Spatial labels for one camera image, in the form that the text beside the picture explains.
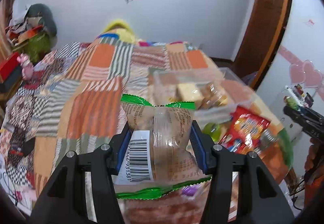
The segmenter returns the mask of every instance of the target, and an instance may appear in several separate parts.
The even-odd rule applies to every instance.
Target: person's hand
[[[308,156],[305,162],[305,170],[308,171],[310,169],[312,169],[314,167],[314,163],[313,160],[316,157],[317,151],[319,149],[320,143],[318,142],[318,140],[311,138],[310,142],[312,143],[312,145],[309,147],[308,150]],[[319,171],[317,173],[318,176],[321,176],[324,174],[324,164],[322,164],[319,168]]]

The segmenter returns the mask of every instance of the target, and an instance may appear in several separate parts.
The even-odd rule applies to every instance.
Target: pink toy
[[[30,62],[29,56],[26,54],[21,54],[17,57],[17,61],[22,67],[22,78],[24,80],[30,80],[34,73],[33,63]]]

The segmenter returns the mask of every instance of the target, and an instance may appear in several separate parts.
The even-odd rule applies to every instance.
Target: plastic box
[[[231,119],[231,113],[238,105],[249,108],[255,100],[254,91],[245,85],[229,68],[191,69],[154,73],[154,99],[156,105],[172,101],[166,93],[166,86],[179,83],[195,83],[198,86],[211,81],[219,81],[231,101],[226,106],[212,107],[195,111],[194,119],[203,128],[209,122],[223,123]]]

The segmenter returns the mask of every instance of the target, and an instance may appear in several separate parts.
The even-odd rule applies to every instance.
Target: white label
[[[150,159],[150,131],[134,131],[129,141],[116,185],[154,182]]]

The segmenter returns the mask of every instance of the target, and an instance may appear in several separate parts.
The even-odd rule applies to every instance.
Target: red snack bag
[[[261,133],[268,128],[270,121],[238,106],[232,114],[230,128],[220,144],[231,152],[240,153],[247,146],[254,149],[258,145]]]

